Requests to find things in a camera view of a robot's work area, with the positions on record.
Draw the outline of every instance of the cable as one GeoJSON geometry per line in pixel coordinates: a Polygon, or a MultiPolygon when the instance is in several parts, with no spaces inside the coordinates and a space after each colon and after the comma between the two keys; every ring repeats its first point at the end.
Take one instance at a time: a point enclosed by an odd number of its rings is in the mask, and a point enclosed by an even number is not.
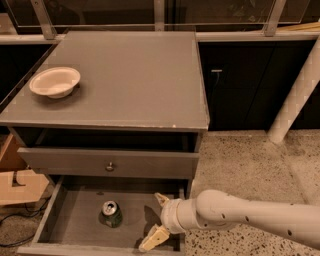
{"type": "MultiPolygon", "coordinates": [[[[19,217],[23,217],[23,218],[33,218],[33,217],[37,216],[37,215],[40,214],[43,210],[46,209],[45,206],[46,206],[46,204],[49,202],[49,200],[50,200],[50,197],[47,198],[47,199],[45,200],[45,202],[42,204],[42,206],[41,206],[38,210],[36,210],[36,211],[29,210],[28,207],[27,207],[27,204],[24,204],[24,207],[25,207],[26,211],[29,212],[29,213],[32,213],[32,214],[30,214],[30,215],[24,215],[24,214],[21,214],[21,213],[13,213],[13,214],[10,214],[10,215],[4,217],[2,220],[0,220],[0,227],[1,227],[1,224],[2,224],[6,219],[9,219],[9,218],[11,218],[11,217],[19,216],[19,217]]],[[[34,237],[34,235],[35,235],[35,234],[33,234],[32,236],[27,237],[27,238],[25,238],[25,239],[23,239],[23,240],[20,240],[20,241],[14,242],[14,243],[10,243],[10,244],[1,244],[1,243],[0,243],[0,247],[11,248],[11,247],[16,247],[16,246],[23,245],[23,244],[29,242],[29,241],[34,237]]]]}

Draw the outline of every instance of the terrazzo floor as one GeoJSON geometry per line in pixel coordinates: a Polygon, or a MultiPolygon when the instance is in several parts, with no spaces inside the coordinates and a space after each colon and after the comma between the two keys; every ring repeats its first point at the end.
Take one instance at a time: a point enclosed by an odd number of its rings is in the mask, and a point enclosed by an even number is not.
{"type": "MultiPolygon", "coordinates": [[[[320,206],[320,130],[290,131],[280,145],[264,131],[207,133],[191,197],[209,188],[249,200],[320,206]]],[[[0,218],[8,211],[14,209],[0,207],[0,218]]],[[[0,243],[34,232],[39,219],[8,220],[7,230],[15,232],[0,232],[0,243]]],[[[15,250],[0,248],[0,255],[15,250]]],[[[188,231],[186,255],[320,256],[320,251],[241,224],[231,230],[188,231]]]]}

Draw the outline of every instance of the drawer knob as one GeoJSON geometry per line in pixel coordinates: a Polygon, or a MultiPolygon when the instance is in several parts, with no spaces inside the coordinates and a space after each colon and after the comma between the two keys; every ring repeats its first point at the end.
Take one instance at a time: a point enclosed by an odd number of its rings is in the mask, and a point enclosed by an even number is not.
{"type": "Polygon", "coordinates": [[[114,171],[114,165],[113,165],[112,162],[110,162],[110,163],[106,166],[106,171],[108,171],[108,172],[114,171]]]}

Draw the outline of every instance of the drawer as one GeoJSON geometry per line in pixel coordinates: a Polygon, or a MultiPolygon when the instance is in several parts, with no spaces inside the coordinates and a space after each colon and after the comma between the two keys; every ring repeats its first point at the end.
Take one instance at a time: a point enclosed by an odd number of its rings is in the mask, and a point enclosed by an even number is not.
{"type": "Polygon", "coordinates": [[[20,156],[43,174],[192,179],[197,153],[20,148],[20,156]]]}
{"type": "MultiPolygon", "coordinates": [[[[32,244],[18,255],[143,255],[138,247],[161,207],[155,192],[183,198],[183,181],[137,178],[62,176],[56,185],[32,244]],[[123,221],[117,228],[101,222],[101,207],[115,201],[123,221]]],[[[148,255],[184,255],[184,236],[171,235],[148,255]]]]}

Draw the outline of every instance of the aluminum can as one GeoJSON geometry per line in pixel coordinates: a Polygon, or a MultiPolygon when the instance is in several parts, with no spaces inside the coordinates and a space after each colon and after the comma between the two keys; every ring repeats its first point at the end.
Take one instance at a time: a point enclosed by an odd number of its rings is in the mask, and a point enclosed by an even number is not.
{"type": "Polygon", "coordinates": [[[122,213],[119,205],[114,201],[107,201],[103,204],[101,213],[103,222],[111,228],[117,228],[122,222],[122,213]]]}

